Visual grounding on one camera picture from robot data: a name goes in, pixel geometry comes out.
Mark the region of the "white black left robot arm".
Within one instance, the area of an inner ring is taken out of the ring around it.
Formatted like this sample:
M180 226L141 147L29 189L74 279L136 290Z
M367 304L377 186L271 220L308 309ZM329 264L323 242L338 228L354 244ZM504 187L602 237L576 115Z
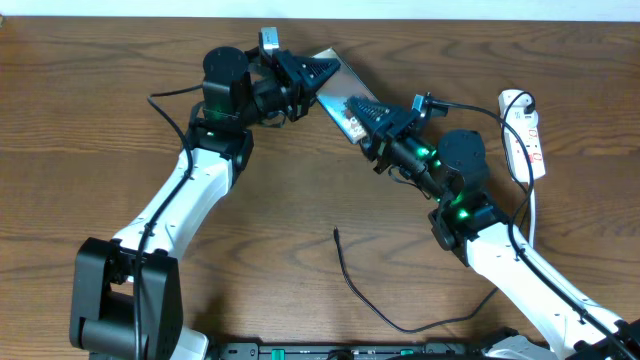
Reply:
M218 47L204 58L203 98L178 131L179 157L149 204L75 258L69 340L94 359L203 359L209 340L184 323L179 263L244 171L252 127L297 121L340 69L332 58Z

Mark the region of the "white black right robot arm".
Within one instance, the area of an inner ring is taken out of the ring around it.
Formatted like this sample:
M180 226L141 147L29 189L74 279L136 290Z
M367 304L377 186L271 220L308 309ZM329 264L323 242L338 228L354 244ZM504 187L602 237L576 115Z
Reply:
M451 105L428 97L418 109L351 97L348 111L366 133L360 146L381 173L390 167L437 201L428 219L440 247L493 283L524 314L559 359L636 359L639 324L591 300L522 236L516 218L490 196L481 135L456 129L437 144L420 135Z

